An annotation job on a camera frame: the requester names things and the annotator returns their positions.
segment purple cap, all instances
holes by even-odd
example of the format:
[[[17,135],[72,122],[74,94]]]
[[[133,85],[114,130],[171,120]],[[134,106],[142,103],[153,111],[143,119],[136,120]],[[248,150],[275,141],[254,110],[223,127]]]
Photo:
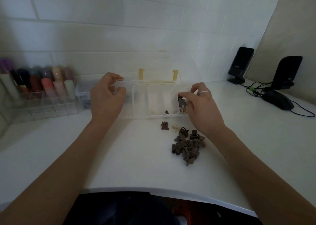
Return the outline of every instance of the purple cap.
[[[12,61],[9,58],[0,58],[0,69],[3,73],[10,73],[14,70]]]

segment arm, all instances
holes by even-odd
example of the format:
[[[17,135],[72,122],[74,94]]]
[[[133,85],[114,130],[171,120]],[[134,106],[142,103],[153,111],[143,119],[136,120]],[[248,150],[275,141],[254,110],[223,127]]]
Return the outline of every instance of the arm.
[[[207,92],[195,95],[196,90]],[[316,224],[316,208],[225,126],[204,83],[194,84],[190,92],[179,95],[189,100],[188,112],[193,125],[223,155],[263,224]]]
[[[83,188],[104,135],[122,110],[126,90],[111,93],[107,73],[90,91],[91,122],[70,147],[1,214],[1,224],[62,224]]]

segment beige wall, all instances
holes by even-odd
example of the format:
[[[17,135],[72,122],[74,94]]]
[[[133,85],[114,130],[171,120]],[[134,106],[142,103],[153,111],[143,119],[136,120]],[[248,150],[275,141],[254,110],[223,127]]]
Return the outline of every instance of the beige wall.
[[[279,0],[246,78],[271,82],[280,60],[300,55],[294,87],[284,92],[316,104],[316,0]]]

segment left hand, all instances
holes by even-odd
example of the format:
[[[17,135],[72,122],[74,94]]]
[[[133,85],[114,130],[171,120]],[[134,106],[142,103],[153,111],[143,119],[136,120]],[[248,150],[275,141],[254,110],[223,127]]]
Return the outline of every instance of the left hand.
[[[92,122],[102,125],[114,122],[119,116],[125,101],[126,89],[118,88],[118,93],[113,95],[116,79],[124,79],[116,73],[107,73],[90,90]]]

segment forearm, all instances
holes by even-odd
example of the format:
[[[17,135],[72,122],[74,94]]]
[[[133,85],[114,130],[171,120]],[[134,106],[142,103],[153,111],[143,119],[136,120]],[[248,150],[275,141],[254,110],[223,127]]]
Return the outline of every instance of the forearm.
[[[73,144],[1,213],[1,222],[62,224],[111,125],[90,122]]]
[[[263,224],[315,224],[316,209],[224,127],[207,136],[223,155]]]

